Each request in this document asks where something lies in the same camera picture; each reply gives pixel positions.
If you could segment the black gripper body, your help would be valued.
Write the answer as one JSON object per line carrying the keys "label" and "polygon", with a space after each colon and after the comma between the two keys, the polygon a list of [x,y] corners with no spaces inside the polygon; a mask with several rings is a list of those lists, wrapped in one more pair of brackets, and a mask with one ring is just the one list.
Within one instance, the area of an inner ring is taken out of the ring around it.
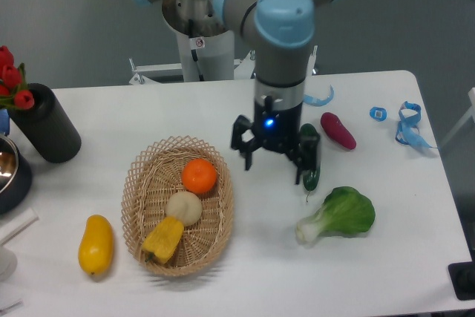
{"label": "black gripper body", "polygon": [[266,150],[287,153],[299,144],[302,103],[281,109],[280,102],[272,95],[255,100],[253,133]]}

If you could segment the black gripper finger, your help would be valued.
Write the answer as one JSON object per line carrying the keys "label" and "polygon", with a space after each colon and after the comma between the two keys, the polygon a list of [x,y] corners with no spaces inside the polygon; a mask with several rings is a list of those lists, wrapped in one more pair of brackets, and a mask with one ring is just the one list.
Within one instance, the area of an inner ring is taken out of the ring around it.
{"label": "black gripper finger", "polygon": [[301,135],[300,143],[286,153],[296,166],[295,184],[317,186],[321,173],[321,137],[319,134]]}
{"label": "black gripper finger", "polygon": [[[243,135],[247,131],[250,131],[253,137],[245,141]],[[244,169],[246,171],[252,166],[253,153],[263,147],[263,140],[256,135],[255,124],[244,115],[239,115],[233,123],[230,147],[232,150],[239,151],[245,160]]]}

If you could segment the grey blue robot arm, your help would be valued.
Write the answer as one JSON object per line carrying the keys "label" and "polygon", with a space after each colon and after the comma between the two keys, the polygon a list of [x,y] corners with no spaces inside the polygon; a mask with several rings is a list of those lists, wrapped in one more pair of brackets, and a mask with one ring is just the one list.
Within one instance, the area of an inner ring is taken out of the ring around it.
{"label": "grey blue robot arm", "polygon": [[255,52],[254,116],[239,116],[231,147],[246,166],[259,148],[284,154],[297,181],[320,173],[320,139],[301,127],[315,9],[336,0],[135,0],[160,2],[187,82],[232,79],[234,38]]}

